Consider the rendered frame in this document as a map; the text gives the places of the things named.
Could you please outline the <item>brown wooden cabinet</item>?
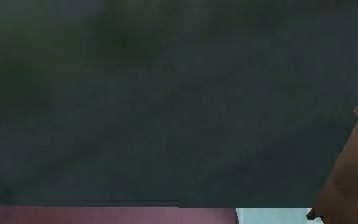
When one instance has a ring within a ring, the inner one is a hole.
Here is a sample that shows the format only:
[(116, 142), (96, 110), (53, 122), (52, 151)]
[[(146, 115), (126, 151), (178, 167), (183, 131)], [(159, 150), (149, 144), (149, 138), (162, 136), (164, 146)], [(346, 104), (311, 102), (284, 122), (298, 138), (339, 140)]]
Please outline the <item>brown wooden cabinet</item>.
[(308, 221), (317, 218), (322, 224), (358, 224), (358, 120), (306, 214)]

